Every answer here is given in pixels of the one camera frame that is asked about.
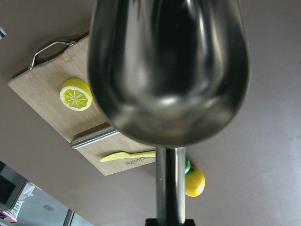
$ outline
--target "yellow lemon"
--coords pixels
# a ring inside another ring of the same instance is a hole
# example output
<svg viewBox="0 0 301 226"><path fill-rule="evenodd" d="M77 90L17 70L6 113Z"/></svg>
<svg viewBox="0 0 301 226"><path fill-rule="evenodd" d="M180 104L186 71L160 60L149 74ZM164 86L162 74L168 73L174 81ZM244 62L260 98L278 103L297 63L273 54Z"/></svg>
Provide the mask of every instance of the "yellow lemon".
<svg viewBox="0 0 301 226"><path fill-rule="evenodd" d="M191 166L186 174L186 192L185 194L191 197L196 197L202 194L205 188L205 177L203 172L195 166Z"/></svg>
<svg viewBox="0 0 301 226"><path fill-rule="evenodd" d="M92 104L92 93L88 83L82 79L68 79L60 92L62 103L74 111L84 111Z"/></svg>

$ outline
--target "metal handle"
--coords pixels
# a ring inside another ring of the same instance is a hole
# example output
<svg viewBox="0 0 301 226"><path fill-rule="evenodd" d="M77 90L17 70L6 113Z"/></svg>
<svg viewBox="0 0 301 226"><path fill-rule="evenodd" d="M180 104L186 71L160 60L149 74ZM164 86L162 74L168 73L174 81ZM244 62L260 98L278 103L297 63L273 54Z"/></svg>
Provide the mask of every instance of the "metal handle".
<svg viewBox="0 0 301 226"><path fill-rule="evenodd" d="M95 132L89 133L87 135L78 137L76 139L73 139L70 142L70 145L73 149L78 149L84 146L87 146L89 144L92 144L96 141L103 140L105 138L111 137L113 135L118 134L119 131L113 128L112 126L108 126L104 129L97 130Z"/></svg>
<svg viewBox="0 0 301 226"><path fill-rule="evenodd" d="M185 224L185 148L156 148L158 226Z"/></svg>
<svg viewBox="0 0 301 226"><path fill-rule="evenodd" d="M44 50L46 50L47 48L49 48L49 47L51 47L51 46L53 46L53 45L55 45L55 44L64 44L64 45L67 45L67 46L73 46L75 43L76 43L76 41L71 41L71 42L55 41L55 42L53 42L52 44L46 46L45 48L43 48L43 49L41 49L40 51L36 52L36 54L33 56L32 63L31 63L30 66L28 67L28 70L31 70L31 69L33 68L33 66L34 66L34 61L35 61L35 59L36 59L36 56L37 56L39 53L41 53L41 52L43 52Z"/></svg>

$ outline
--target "yellow plastic knife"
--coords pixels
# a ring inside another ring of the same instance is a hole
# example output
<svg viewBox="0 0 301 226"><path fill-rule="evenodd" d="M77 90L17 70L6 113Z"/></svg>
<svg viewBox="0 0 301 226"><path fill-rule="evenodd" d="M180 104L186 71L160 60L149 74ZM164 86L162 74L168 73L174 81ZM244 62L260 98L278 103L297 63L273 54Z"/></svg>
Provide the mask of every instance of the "yellow plastic knife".
<svg viewBox="0 0 301 226"><path fill-rule="evenodd" d="M127 153L124 151L116 152L112 154L108 154L105 157L103 157L100 161L112 161L116 159L129 159L129 158L155 158L156 157L156 151L146 151L146 152L137 152L137 153Z"/></svg>

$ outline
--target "white object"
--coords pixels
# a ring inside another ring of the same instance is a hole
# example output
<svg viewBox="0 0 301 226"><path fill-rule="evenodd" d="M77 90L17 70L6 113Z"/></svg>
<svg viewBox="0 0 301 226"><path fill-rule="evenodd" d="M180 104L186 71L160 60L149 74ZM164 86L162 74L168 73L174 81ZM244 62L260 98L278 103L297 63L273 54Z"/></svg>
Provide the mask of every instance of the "white object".
<svg viewBox="0 0 301 226"><path fill-rule="evenodd" d="M17 201L14 208L9 211L2 212L2 214L6 216L6 218L4 218L4 221L12 224L16 223L22 203L23 201Z"/></svg>
<svg viewBox="0 0 301 226"><path fill-rule="evenodd" d="M32 185L30 182L27 182L18 200L21 201L31 196L34 188L34 185Z"/></svg>
<svg viewBox="0 0 301 226"><path fill-rule="evenodd" d="M35 186L37 189L39 189L40 191L43 191L42 189L40 189L38 186L36 186L33 182L29 182L31 185Z"/></svg>

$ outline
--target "floor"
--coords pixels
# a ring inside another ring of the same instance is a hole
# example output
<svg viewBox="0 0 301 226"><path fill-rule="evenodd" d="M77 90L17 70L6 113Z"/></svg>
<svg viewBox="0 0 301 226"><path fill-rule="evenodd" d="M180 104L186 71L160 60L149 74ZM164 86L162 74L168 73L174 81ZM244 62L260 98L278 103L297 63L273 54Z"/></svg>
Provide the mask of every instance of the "floor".
<svg viewBox="0 0 301 226"><path fill-rule="evenodd" d="M16 226L62 226L68 208L45 191L35 188L33 196L24 200ZM51 211L43 206L50 205ZM71 226L91 226L89 222L80 215L75 214Z"/></svg>

